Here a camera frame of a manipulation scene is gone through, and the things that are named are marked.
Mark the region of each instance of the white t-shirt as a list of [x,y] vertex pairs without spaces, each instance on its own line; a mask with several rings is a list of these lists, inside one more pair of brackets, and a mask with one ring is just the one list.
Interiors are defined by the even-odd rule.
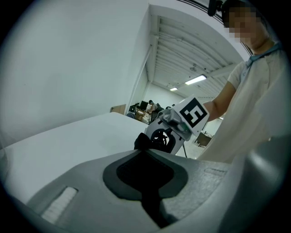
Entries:
[[270,138],[264,117],[255,108],[280,71],[288,66],[287,57],[277,50],[251,65],[248,75],[240,83],[246,63],[241,62],[230,74],[228,81],[235,87],[230,105],[216,134],[199,160],[231,163],[235,156],[250,151],[258,143]]
[[152,105],[153,111],[157,110],[158,106],[156,104]]

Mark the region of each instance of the office desk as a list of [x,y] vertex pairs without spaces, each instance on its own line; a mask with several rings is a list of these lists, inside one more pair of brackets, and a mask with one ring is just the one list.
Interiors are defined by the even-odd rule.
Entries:
[[133,150],[146,124],[107,113],[29,137],[6,148],[10,170],[4,186],[24,204],[42,187],[89,160]]

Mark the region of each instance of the ceiling light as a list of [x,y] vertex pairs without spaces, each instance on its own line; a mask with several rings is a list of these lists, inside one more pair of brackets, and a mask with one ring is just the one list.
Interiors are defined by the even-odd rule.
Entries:
[[206,76],[205,75],[200,75],[196,78],[193,78],[192,80],[188,81],[188,82],[185,82],[187,85],[190,85],[192,83],[195,83],[195,82],[199,82],[199,81],[202,81],[202,80],[205,80],[206,79]]

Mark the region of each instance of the ceiling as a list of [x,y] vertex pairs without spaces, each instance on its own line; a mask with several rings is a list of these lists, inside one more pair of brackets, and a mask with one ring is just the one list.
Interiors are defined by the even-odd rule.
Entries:
[[[150,81],[167,90],[177,87],[174,92],[183,97],[195,94],[201,101],[215,98],[243,61],[221,34],[199,19],[181,23],[152,15],[151,44]],[[185,84],[201,74],[207,79]]]

